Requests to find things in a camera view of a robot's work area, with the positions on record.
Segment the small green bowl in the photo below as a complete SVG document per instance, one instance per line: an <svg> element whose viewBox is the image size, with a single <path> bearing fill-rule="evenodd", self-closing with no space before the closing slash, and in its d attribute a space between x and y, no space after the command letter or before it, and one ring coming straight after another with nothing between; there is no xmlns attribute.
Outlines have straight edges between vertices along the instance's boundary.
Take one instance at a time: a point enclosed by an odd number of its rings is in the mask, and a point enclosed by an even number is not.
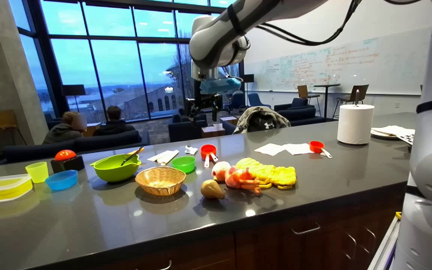
<svg viewBox="0 0 432 270"><path fill-rule="evenodd" d="M197 161L194 156L179 156L171 162L171 167L185 174L191 174L197 170Z"/></svg>

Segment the seated person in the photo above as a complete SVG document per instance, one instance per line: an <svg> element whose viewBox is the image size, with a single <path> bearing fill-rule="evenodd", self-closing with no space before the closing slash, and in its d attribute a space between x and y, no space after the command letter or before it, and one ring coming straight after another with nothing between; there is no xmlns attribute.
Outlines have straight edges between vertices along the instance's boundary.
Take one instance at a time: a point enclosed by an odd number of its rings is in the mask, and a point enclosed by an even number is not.
<svg viewBox="0 0 432 270"><path fill-rule="evenodd" d="M77 111L66 111L59 125L53 126L44 138L45 144L75 141L84 137L86 126Z"/></svg>
<svg viewBox="0 0 432 270"><path fill-rule="evenodd" d="M93 132L95 137L114 135L114 134L134 131L134 126L129 126L122 119L122 110L117 105L108 107L107 117L108 117L107 123L102 126L98 126L96 131Z"/></svg>

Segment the yellow plastic tray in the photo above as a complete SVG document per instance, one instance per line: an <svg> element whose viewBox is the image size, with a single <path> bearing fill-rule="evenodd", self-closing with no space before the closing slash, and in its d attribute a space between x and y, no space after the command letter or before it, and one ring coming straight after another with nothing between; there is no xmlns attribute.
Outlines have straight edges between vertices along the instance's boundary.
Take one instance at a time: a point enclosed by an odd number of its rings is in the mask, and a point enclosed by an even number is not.
<svg viewBox="0 0 432 270"><path fill-rule="evenodd" d="M32 179L27 174L14 174L0 177L0 203L14 201L33 189Z"/></svg>

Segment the toy pink onion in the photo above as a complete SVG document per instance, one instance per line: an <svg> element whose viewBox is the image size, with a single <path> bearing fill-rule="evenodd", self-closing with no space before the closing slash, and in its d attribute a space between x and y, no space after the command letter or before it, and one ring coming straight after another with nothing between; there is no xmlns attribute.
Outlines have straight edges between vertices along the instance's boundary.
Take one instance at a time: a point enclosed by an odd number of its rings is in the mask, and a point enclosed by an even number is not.
<svg viewBox="0 0 432 270"><path fill-rule="evenodd" d="M216 182L222 183L225 180L225 174L231 170L231 164L225 161L219 161L212 168L212 176Z"/></svg>

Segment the white paper near edge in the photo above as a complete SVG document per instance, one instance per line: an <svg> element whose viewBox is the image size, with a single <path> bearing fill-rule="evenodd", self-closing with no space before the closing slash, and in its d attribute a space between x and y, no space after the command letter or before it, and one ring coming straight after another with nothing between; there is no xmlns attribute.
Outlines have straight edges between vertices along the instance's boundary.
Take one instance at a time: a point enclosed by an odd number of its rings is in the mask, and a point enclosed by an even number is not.
<svg viewBox="0 0 432 270"><path fill-rule="evenodd" d="M258 153L263 155L269 155L269 156L276 156L282 152L288 152L293 156L299 156L299 155L309 155L309 144L303 143L303 144L266 144L257 149Z"/></svg>

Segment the wicker basket bowl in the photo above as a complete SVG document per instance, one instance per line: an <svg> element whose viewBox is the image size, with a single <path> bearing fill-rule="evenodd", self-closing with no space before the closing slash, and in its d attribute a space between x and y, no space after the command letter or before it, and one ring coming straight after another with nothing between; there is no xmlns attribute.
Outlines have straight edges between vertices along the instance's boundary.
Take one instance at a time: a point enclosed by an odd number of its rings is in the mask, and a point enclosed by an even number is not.
<svg viewBox="0 0 432 270"><path fill-rule="evenodd" d="M180 191L186 174L171 167L152 167L135 177L138 186L155 197L170 197Z"/></svg>

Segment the yellow-green plastic cup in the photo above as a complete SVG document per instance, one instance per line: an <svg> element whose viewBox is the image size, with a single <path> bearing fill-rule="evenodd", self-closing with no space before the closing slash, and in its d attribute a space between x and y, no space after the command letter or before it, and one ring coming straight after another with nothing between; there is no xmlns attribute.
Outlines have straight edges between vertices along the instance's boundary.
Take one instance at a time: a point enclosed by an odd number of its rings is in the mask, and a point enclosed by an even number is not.
<svg viewBox="0 0 432 270"><path fill-rule="evenodd" d="M26 167L26 171L30 176L33 183L44 183L50 176L47 162L30 164Z"/></svg>

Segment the dark blue sofa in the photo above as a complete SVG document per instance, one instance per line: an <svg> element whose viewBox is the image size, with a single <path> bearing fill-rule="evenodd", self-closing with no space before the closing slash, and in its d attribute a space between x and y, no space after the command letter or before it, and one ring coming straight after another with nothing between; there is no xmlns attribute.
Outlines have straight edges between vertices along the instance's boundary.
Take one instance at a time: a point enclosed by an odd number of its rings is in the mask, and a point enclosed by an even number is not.
<svg viewBox="0 0 432 270"><path fill-rule="evenodd" d="M9 146L0 155L8 164L38 161L54 158L60 150L74 150L77 153L92 153L102 150L126 149L146 146L147 138L138 131L128 131L114 135L86 137L68 143L36 144L36 146Z"/></svg>

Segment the white paper sheet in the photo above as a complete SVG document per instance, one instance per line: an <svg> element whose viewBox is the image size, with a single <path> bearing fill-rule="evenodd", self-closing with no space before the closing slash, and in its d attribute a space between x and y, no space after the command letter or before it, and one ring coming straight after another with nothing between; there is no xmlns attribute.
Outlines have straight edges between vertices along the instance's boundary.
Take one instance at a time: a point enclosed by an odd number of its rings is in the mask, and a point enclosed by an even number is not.
<svg viewBox="0 0 432 270"><path fill-rule="evenodd" d="M176 156L179 155L177 150L165 150L156 156L152 156L150 161L156 162L159 165L167 165L170 164Z"/></svg>

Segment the orange ball on black block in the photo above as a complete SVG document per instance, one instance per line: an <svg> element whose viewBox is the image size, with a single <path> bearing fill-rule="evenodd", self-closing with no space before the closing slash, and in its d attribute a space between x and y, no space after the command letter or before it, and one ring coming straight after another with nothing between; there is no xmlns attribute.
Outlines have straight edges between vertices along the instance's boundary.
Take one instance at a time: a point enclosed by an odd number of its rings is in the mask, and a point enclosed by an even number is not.
<svg viewBox="0 0 432 270"><path fill-rule="evenodd" d="M51 167L54 173L77 170L81 171L84 168L84 161L74 150L60 150L51 159Z"/></svg>

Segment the lime green mixing bowl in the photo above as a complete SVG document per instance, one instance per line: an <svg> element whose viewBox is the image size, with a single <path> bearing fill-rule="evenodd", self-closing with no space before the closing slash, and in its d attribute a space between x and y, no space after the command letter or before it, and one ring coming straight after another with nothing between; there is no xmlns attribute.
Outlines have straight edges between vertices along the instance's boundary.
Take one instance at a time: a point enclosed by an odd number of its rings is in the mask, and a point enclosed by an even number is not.
<svg viewBox="0 0 432 270"><path fill-rule="evenodd" d="M140 158L129 155L113 155L92 164L96 176L108 183L123 182L134 177L140 165Z"/></svg>

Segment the seated person right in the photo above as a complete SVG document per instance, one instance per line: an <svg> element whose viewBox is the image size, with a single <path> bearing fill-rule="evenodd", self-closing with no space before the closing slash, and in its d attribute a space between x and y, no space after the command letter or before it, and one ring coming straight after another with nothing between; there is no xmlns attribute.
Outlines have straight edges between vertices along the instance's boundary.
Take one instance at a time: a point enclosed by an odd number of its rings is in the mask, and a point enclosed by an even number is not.
<svg viewBox="0 0 432 270"><path fill-rule="evenodd" d="M114 134L134 131L134 126L129 126L122 119L122 110L117 105L108 107L107 117L108 117L107 123L102 126L98 126L96 131L93 132L95 137L114 135Z"/></svg>

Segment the orange measuring cup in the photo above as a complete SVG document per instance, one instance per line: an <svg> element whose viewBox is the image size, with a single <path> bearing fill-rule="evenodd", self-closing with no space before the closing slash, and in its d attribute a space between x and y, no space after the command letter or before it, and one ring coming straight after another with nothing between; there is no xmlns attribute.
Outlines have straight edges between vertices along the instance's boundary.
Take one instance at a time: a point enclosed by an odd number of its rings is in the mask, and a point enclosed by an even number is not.
<svg viewBox="0 0 432 270"><path fill-rule="evenodd" d="M326 150L326 146L323 141L318 141L318 140L311 141L309 149L315 155L323 155L326 158L332 158L332 155Z"/></svg>
<svg viewBox="0 0 432 270"><path fill-rule="evenodd" d="M203 144L201 146L200 155L201 155L201 159L203 159L203 165L206 168L209 168L210 164L216 161L216 153L218 153L218 149L216 149L215 144Z"/></svg>

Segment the yellow knitted cloth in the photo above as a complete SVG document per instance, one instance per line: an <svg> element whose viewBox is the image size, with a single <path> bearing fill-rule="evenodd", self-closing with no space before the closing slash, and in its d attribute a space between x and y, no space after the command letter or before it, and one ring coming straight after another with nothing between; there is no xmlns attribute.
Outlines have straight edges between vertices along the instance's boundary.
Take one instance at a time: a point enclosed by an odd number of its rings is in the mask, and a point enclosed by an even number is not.
<svg viewBox="0 0 432 270"><path fill-rule="evenodd" d="M236 168L249 171L261 189L276 186L278 189L285 191L293 189L297 183L297 171L294 167L261 164L257 159L243 158L236 164Z"/></svg>

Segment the seated person left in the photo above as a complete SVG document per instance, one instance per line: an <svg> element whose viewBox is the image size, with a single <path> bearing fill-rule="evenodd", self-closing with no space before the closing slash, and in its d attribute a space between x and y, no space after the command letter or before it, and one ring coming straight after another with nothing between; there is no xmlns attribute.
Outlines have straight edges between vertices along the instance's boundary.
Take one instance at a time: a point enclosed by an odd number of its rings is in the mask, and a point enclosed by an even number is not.
<svg viewBox="0 0 432 270"><path fill-rule="evenodd" d="M59 125L53 126L44 138L45 144L75 141L84 137L86 126L77 111L66 111Z"/></svg>

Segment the paper towel roll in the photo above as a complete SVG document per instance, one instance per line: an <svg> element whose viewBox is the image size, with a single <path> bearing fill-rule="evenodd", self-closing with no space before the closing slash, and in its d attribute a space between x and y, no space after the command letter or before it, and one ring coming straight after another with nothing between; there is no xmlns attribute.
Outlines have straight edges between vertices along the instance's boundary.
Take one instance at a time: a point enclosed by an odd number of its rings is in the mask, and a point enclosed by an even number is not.
<svg viewBox="0 0 432 270"><path fill-rule="evenodd" d="M365 146L371 140L374 105L341 105L338 141L350 146Z"/></svg>

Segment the blue small bowl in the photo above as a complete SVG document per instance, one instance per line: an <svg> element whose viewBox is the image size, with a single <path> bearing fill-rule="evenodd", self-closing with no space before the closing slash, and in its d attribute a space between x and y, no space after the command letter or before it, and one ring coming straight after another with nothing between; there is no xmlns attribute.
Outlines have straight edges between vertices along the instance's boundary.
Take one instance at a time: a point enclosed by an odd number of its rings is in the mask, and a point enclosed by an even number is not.
<svg viewBox="0 0 432 270"><path fill-rule="evenodd" d="M66 170L56 173L47 179L47 186L51 192L60 192L71 189L78 182L78 173L75 170Z"/></svg>

